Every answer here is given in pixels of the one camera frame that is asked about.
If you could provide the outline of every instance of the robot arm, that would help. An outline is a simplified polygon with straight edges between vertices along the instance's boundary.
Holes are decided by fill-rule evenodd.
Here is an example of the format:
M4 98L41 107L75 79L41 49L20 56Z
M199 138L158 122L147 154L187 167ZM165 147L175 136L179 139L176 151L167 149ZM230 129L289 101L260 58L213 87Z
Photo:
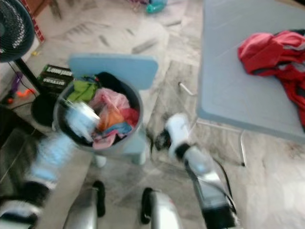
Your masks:
M163 142L170 142L169 156L176 157L185 165L208 229L233 228L236 226L234 204L226 194L224 186L214 168L214 162L207 150L191 145L187 117L175 114L165 125Z

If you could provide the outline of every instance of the green cloth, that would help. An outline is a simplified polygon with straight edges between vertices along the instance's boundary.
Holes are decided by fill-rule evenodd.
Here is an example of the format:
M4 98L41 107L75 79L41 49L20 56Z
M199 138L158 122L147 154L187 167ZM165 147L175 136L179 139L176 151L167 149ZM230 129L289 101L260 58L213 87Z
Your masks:
M68 100L71 102L89 102L95 95L97 85L86 81L74 81L74 92L72 92Z

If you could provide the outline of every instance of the light blue table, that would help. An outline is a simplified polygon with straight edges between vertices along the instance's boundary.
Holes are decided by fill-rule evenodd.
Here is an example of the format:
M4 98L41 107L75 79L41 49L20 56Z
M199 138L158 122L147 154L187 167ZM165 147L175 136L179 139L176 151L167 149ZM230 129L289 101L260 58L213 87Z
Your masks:
M305 143L280 82L246 74L237 57L255 32L304 29L305 10L275 0L205 0L203 15L198 117Z

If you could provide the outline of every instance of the laundry basket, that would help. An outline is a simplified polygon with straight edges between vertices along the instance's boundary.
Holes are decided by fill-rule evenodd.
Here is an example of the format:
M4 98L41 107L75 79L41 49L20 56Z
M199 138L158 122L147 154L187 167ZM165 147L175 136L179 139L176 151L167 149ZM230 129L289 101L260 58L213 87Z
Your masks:
M67 88L60 94L59 99L55 105L54 108L54 126L56 129L60 129L63 131L65 134L67 134L69 137L71 137L80 148L86 151L91 151L94 152L98 155L103 155L103 156L114 156L118 154L123 154L126 153L126 148L130 148L130 144L133 144L135 141L135 138L138 137L139 132L143 130L142 128L142 121L143 121L143 104L141 97L138 93L138 91L133 88L131 85L129 85L126 82L123 82L120 80L121 87L125 90L126 92L126 97L129 100L130 107L137 110L139 112L139 119L136 127L132 130L132 132L129 133L128 136L126 136L124 139L121 141L113 144L112 146L101 149L101 150L96 150L93 149L93 147L86 143L82 138L78 137L66 124L65 121L65 113L67 110L60 105L59 100L60 99L67 99L68 96L74 91L74 86L73 83L69 84Z

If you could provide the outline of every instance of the tile floor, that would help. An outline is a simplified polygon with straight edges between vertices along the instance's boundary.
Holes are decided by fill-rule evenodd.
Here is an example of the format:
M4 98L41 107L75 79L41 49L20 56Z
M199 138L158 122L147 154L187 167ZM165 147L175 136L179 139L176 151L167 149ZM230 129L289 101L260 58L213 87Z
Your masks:
M49 8L37 18L47 41L39 48L40 55L28 61L35 74L47 63L67 66L69 55L75 52L152 55L158 60L159 71L152 87L140 92L144 123L157 133L164 122L160 117L176 112L185 112L190 119L195 117L195 99L180 92L177 83L182 81L196 91L202 0L169 0L166 9L155 15L133 11L125 0L69 0L59 4L62 20L53 16ZM18 112L31 121L29 107ZM247 133L245 148L249 165L243 168L237 165L235 134L197 125L193 138L223 162L243 228L305 227L303 147L271 136ZM90 157L78 152L65 168L61 191L51 197L41 228L62 228L69 206L86 177ZM185 228L204 228L192 184L182 168L175 163L169 165L163 154L155 157L154 163L147 160L142 167L109 159L103 169L89 170L85 183L98 176L106 185L107 213L99 219L100 229L140 228L138 208L146 186L162 189L172 197Z

